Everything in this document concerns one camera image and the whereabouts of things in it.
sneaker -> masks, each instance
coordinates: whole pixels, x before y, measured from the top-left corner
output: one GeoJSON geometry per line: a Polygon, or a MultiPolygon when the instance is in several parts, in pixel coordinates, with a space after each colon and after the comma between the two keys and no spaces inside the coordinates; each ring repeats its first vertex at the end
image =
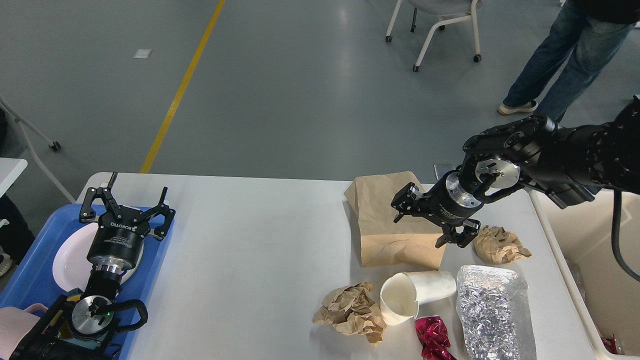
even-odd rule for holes
{"type": "Polygon", "coordinates": [[[511,106],[506,106],[505,104],[500,104],[500,106],[498,106],[498,112],[500,113],[500,115],[511,115],[516,113],[532,113],[536,111],[537,108],[538,108],[538,103],[535,100],[531,100],[528,103],[522,106],[517,106],[517,107],[511,107],[511,106]]]}
{"type": "Polygon", "coordinates": [[[0,254],[0,276],[4,275],[9,271],[11,265],[13,264],[13,260],[7,254],[0,254]]]}

pink cup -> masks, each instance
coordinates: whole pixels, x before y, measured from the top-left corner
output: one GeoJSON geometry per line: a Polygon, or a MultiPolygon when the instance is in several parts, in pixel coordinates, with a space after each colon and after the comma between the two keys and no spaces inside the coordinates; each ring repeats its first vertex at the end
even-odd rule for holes
{"type": "Polygon", "coordinates": [[[42,304],[33,304],[25,310],[17,307],[0,309],[0,358],[9,359],[20,340],[33,328],[40,319],[33,313],[47,311],[42,304]]]}

crumpled paper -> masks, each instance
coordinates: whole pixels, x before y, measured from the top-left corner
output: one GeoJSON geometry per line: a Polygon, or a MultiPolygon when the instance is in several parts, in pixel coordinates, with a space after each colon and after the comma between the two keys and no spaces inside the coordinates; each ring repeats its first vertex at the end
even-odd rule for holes
{"type": "Polygon", "coordinates": [[[314,324],[333,325],[344,335],[365,335],[372,345],[381,342],[387,325],[382,320],[379,305],[369,297],[372,290],[373,284],[364,281],[331,291],[314,314],[314,324]]]}
{"type": "Polygon", "coordinates": [[[474,240],[474,247],[478,256],[491,264],[507,264],[531,256],[516,233],[498,226],[482,228],[474,240]]]}
{"type": "Polygon", "coordinates": [[[438,270],[446,246],[436,249],[442,229],[421,217],[405,216],[397,224],[391,207],[394,195],[407,183],[425,192],[413,172],[356,177],[344,192],[360,228],[362,266],[414,264],[438,270]]]}

white plate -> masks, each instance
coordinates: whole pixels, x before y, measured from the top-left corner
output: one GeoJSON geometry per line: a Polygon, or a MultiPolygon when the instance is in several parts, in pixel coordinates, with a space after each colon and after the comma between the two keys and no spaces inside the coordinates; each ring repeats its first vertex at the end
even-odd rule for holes
{"type": "MultiPolygon", "coordinates": [[[[71,234],[62,244],[53,259],[53,279],[65,291],[79,288],[84,291],[93,265],[86,259],[89,248],[98,231],[98,224],[92,222],[71,234]]],[[[129,270],[122,277],[122,284],[133,275],[136,269],[129,270]]]]}

blue tray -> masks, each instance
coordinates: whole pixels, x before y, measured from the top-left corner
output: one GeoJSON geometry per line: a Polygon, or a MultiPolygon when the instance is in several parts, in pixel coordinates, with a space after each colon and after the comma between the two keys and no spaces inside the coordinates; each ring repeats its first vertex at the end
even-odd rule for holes
{"type": "MultiPolygon", "coordinates": [[[[13,306],[24,309],[37,302],[49,307],[53,305],[56,298],[67,293],[56,284],[51,268],[53,259],[62,243],[76,230],[86,225],[78,221],[80,208],[80,204],[66,205],[49,217],[16,273],[4,291],[0,293],[0,307],[13,306]]],[[[104,206],[93,205],[93,208],[98,216],[105,212],[104,206]]],[[[162,217],[158,217],[151,220],[149,224],[151,228],[155,228],[163,221],[162,217]]],[[[117,302],[129,299],[147,301],[164,259],[170,237],[171,231],[163,241],[157,241],[151,236],[145,238],[142,260],[138,264],[136,272],[122,285],[122,290],[116,298],[117,302]]],[[[122,325],[134,323],[140,319],[133,309],[118,313],[118,317],[122,320],[120,322],[122,325]]],[[[114,336],[112,343],[122,344],[122,351],[117,359],[127,358],[135,333],[136,331],[131,331],[118,333],[114,336]]]]}

